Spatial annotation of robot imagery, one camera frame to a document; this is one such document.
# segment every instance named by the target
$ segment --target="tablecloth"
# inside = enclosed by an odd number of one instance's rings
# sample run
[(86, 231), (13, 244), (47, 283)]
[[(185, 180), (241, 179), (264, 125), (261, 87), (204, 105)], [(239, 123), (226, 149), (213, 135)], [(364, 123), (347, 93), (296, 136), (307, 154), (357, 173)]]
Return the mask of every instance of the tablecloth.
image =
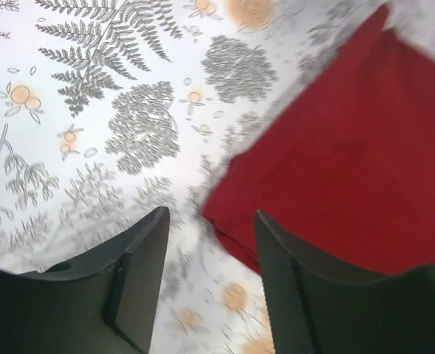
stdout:
[[(383, 2), (0, 0), (0, 268), (45, 270), (165, 205), (150, 352), (274, 353), (260, 278), (199, 211)], [(435, 1), (391, 5), (435, 59)]]

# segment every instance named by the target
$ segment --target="floral pattern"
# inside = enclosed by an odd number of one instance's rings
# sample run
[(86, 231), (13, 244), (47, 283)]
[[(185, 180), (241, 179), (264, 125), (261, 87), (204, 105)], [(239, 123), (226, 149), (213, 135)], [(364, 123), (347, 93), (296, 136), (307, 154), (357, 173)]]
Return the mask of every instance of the floral pattern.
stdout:
[[(435, 1), (390, 2), (435, 59)], [(260, 278), (200, 209), (382, 3), (0, 0), (0, 268), (45, 270), (165, 205), (150, 352), (274, 354)]]

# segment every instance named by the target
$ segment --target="white tablecloth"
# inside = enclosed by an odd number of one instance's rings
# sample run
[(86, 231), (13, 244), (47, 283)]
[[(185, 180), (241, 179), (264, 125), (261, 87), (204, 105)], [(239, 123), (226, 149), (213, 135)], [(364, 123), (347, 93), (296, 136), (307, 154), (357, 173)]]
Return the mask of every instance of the white tablecloth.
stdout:
[[(165, 205), (151, 352), (274, 353), (260, 278), (199, 208), (382, 2), (0, 0), (0, 268), (44, 270)], [(435, 58), (435, 0), (393, 6)]]

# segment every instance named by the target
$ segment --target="folded red cloth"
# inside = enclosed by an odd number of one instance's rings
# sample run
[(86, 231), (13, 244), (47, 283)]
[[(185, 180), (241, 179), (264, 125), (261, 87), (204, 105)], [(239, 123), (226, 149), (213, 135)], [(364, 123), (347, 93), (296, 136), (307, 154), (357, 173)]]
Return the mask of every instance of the folded red cloth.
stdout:
[(256, 272), (258, 209), (373, 271), (435, 263), (435, 63), (383, 31), (387, 15), (358, 28), (210, 195), (203, 216)]

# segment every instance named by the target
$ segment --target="red cloth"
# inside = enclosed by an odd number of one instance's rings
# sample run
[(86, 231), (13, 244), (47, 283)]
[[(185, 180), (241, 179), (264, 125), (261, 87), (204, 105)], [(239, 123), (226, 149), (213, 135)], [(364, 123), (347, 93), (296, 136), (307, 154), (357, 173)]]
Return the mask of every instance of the red cloth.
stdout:
[(387, 15), (359, 27), (210, 195), (203, 216), (256, 272), (258, 209), (373, 271), (435, 263), (435, 63), (383, 31)]

